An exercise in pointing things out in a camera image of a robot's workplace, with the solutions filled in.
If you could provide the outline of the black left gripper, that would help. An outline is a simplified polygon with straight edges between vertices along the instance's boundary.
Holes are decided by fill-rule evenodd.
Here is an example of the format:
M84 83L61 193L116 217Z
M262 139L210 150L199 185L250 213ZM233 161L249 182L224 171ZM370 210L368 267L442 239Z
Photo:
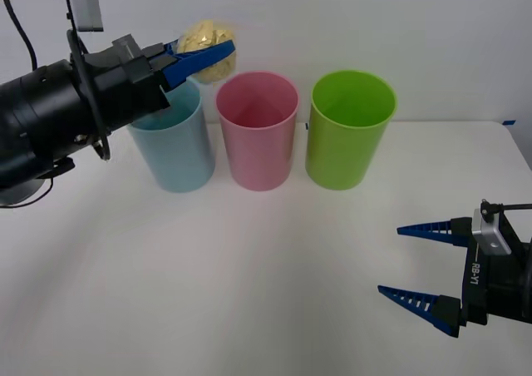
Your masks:
M167 108L163 90L175 89L188 77L235 53L233 40L183 53L175 52L178 43L174 40L141 49L126 35L103 51L85 55L99 112L108 128L119 129Z

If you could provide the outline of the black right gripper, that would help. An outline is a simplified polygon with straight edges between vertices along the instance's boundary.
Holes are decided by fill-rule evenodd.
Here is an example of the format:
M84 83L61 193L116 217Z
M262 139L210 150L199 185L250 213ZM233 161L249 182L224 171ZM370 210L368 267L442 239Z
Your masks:
M481 211L470 217L406 225L399 235L467 247L461 301L378 285L377 290L442 333L459 337L465 322L486 325L491 315L523 322L525 244L503 213L484 222Z

